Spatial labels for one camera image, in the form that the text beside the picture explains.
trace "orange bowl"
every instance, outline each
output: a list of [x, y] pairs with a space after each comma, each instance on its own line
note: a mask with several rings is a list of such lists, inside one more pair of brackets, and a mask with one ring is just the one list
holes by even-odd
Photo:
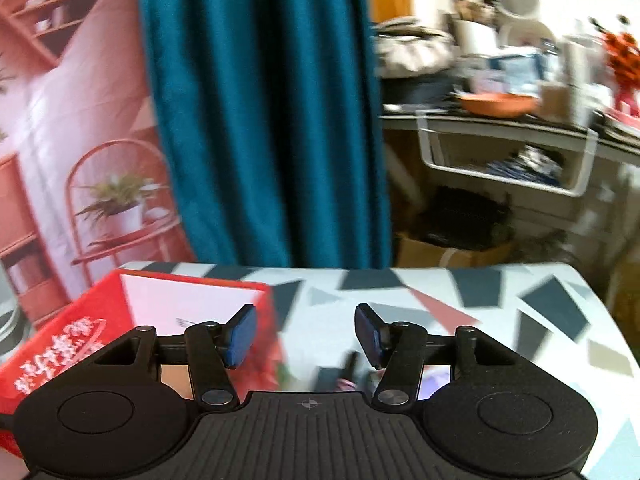
[[460, 104], [467, 111], [484, 117], [513, 119], [533, 112], [538, 98], [515, 94], [466, 94]]

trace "circular pad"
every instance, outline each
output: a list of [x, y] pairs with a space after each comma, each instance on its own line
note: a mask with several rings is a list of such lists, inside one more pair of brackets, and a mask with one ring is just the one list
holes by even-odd
[[533, 395], [501, 392], [482, 399], [478, 415], [494, 430], [526, 435], [542, 430], [551, 422], [553, 413], [544, 400]]
[[137, 472], [170, 452], [187, 428], [185, 401], [155, 381], [43, 387], [14, 415], [25, 461], [63, 478]]
[[60, 407], [58, 419], [76, 433], [107, 433], [124, 426], [133, 415], [127, 397], [112, 392], [87, 392], [71, 397]]
[[559, 382], [478, 384], [460, 379], [424, 403], [424, 429], [444, 455], [476, 474], [547, 478], [582, 467], [598, 422]]

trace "white cup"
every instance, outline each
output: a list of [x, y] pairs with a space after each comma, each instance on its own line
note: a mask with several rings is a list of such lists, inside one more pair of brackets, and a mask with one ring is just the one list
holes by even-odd
[[498, 39], [491, 27], [463, 20], [455, 21], [454, 26], [462, 56], [492, 56], [498, 50]]

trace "red decoration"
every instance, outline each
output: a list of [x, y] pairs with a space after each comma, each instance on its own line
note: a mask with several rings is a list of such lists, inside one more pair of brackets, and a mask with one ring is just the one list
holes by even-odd
[[[626, 27], [628, 19], [619, 16], [618, 20]], [[635, 92], [640, 88], [640, 50], [636, 38], [629, 32], [614, 34], [602, 28], [598, 22], [591, 23], [602, 33], [607, 49], [608, 65], [613, 69], [618, 84], [615, 109], [619, 112], [640, 117]]]

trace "ridged grip surface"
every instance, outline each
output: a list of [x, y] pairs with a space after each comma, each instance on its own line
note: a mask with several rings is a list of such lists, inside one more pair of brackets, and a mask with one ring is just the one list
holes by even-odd
[[237, 412], [204, 416], [173, 456], [129, 478], [486, 480], [447, 463], [411, 419], [375, 411], [360, 393], [254, 393]]

